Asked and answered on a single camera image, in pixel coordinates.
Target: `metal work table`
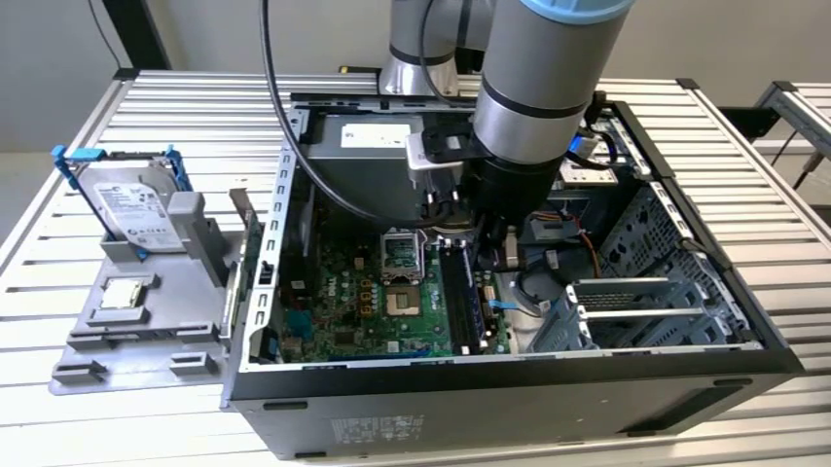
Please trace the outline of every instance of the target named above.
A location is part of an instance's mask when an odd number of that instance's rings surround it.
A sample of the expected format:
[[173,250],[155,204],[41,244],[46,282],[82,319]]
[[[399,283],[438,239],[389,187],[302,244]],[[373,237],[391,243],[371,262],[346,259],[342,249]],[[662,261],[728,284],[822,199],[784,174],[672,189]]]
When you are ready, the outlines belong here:
[[774,82],[757,107],[773,108],[809,145],[831,158],[831,84]]
[[[373,75],[279,81],[290,91],[375,92]],[[477,78],[463,78],[466,94],[478,87]],[[809,374],[677,438],[363,462],[502,459],[522,466],[550,465],[556,456],[570,466],[831,465],[831,231],[700,90],[669,80],[604,80],[601,88],[630,103]],[[246,187],[266,209],[282,143],[263,78],[143,72],[135,81],[115,81],[74,147],[159,151],[170,143],[186,157],[195,190],[206,193],[209,213],[225,229],[242,229],[225,193]],[[0,249],[0,447],[5,460],[14,459],[5,464],[274,465],[242,415],[218,410],[218,385],[50,394],[53,365],[103,258],[102,233],[54,173]]]

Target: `case label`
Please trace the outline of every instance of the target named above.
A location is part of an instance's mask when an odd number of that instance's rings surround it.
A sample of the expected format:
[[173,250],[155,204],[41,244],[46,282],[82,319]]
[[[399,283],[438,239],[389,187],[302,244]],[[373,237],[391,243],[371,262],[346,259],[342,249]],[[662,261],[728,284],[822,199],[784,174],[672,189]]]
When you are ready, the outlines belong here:
[[335,443],[341,445],[418,441],[425,415],[333,418],[331,422]]

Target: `motherboard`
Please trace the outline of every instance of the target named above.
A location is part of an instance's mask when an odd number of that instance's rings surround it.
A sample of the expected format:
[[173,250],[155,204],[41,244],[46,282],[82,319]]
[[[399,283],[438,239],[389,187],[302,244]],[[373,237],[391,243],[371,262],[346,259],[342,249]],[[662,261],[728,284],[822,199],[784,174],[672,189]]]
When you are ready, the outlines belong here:
[[319,248],[318,289],[289,300],[287,363],[509,353],[497,278],[459,261],[459,246],[391,231],[381,241],[322,238]]

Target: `black cable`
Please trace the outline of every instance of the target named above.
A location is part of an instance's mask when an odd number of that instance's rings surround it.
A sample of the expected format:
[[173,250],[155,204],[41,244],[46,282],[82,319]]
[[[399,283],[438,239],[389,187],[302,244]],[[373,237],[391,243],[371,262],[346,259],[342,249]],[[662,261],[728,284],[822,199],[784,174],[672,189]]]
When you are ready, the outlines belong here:
[[357,216],[374,222],[374,224],[389,227],[398,227],[402,229],[425,229],[441,225],[451,216],[451,204],[443,203],[439,210],[439,215],[434,218],[422,220],[405,220],[394,219],[375,213],[369,212],[362,207],[357,206],[351,201],[343,198],[341,193],[329,185],[326,179],[321,176],[314,168],[306,154],[301,150],[301,143],[298,137],[291,129],[289,123],[289,117],[286,116],[286,110],[283,109],[283,101],[281,99],[279,87],[277,86],[277,77],[274,73],[274,58],[271,57],[271,37],[270,37],[270,0],[261,2],[261,40],[263,46],[263,63],[266,67],[266,81],[270,87],[271,104],[274,105],[274,111],[277,112],[277,118],[279,119],[281,126],[283,128],[283,137],[289,141],[289,146],[298,155],[298,163],[306,170],[310,178],[326,193],[326,195]]
[[442,102],[445,102],[447,105],[454,105],[457,107],[475,107],[475,104],[473,102],[450,99],[442,93],[442,91],[439,91],[435,83],[433,82],[433,78],[430,77],[430,69],[427,68],[427,57],[425,56],[425,35],[427,29],[427,17],[430,17],[430,10],[433,10],[434,1],[435,0],[430,0],[430,3],[427,3],[425,15],[421,18],[421,26],[418,27],[418,62],[421,64],[421,73],[422,75],[425,75],[425,81],[427,82],[427,86],[430,87],[433,94]]
[[608,148],[610,148],[610,163],[618,162],[618,147],[614,144],[614,138],[605,131],[598,131],[593,129],[592,127],[589,129],[592,129],[596,132],[596,134],[601,136],[601,138],[604,139],[604,142],[608,143]]
[[797,183],[794,184],[794,190],[798,190],[801,188],[801,186],[804,185],[804,182],[806,181],[806,177],[808,177],[808,172],[804,172],[804,174],[801,175],[801,178],[797,179]]
[[562,287],[566,287],[566,285],[569,285],[568,281],[552,270],[552,268],[549,268],[549,263],[546,262],[545,259],[533,262],[529,265],[529,267],[524,269],[522,271],[520,271],[517,275],[514,276],[514,289],[520,297],[524,298],[534,306],[538,306],[540,304],[542,304],[544,301],[525,291],[524,283],[525,283],[525,276],[537,269],[542,269],[550,275],[550,277],[558,283],[558,285],[561,285]]
[[513,308],[513,311],[520,311],[522,314],[525,314],[526,316],[532,316],[536,319],[544,319],[544,315],[542,314],[537,314],[536,312],[529,311],[525,308],[517,307],[517,308]]
[[782,156],[782,153],[785,153],[785,150],[789,147],[789,144],[792,144],[792,140],[794,139],[796,136],[797,136],[797,130],[794,130],[794,132],[792,133],[792,136],[789,136],[789,139],[786,139],[785,144],[780,148],[780,152],[777,153],[777,156],[774,156],[774,160],[770,162],[772,167],[777,165],[777,161],[780,161],[780,156]]
[[105,45],[107,49],[110,49],[110,54],[114,56],[114,60],[117,61],[117,65],[119,68],[123,68],[122,61],[119,60],[119,56],[117,55],[117,51],[114,51],[114,46],[110,45],[110,41],[107,40],[107,36],[105,35],[105,29],[102,29],[102,23],[99,22],[99,16],[95,13],[95,8],[93,7],[93,0],[87,0],[87,5],[90,5],[90,13],[93,14],[93,20],[95,21],[95,27],[99,28],[99,34],[102,35],[102,39],[105,40]]
[[612,168],[605,163],[598,163],[598,162],[590,161],[589,159],[581,158],[572,151],[566,151],[565,156],[570,161],[577,163],[581,167],[589,168],[590,170],[609,170]]

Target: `white wall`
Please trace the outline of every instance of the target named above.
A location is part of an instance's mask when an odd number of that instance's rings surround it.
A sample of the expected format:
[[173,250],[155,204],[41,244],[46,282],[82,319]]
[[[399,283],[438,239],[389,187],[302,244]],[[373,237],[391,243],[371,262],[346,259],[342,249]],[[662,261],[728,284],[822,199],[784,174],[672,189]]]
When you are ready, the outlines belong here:
[[70,143],[117,69],[86,0],[0,0],[0,151]]
[[[262,71],[257,0],[149,3],[177,69]],[[390,0],[271,8],[279,71],[383,63]],[[693,77],[718,103],[753,103],[774,79],[831,82],[829,18],[830,0],[640,0],[606,75]],[[85,0],[0,0],[0,151],[70,141],[115,69]]]
[[[150,3],[177,66],[262,71],[257,0]],[[278,71],[383,63],[390,0],[271,3]],[[718,103],[750,104],[773,80],[831,82],[829,18],[829,0],[638,0],[606,76],[692,77]]]

